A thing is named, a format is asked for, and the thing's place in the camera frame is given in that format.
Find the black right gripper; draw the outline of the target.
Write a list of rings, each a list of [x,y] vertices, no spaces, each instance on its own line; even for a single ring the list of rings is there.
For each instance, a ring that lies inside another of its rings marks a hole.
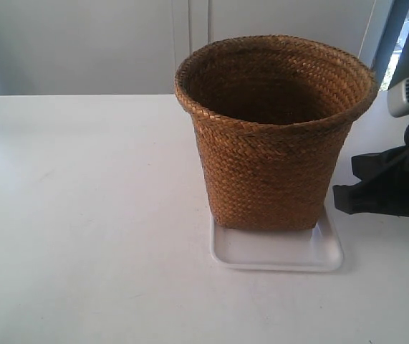
[[[404,146],[351,158],[352,173],[361,180],[332,187],[335,208],[346,214],[384,214],[409,217],[409,125]],[[407,190],[395,179],[408,176]]]

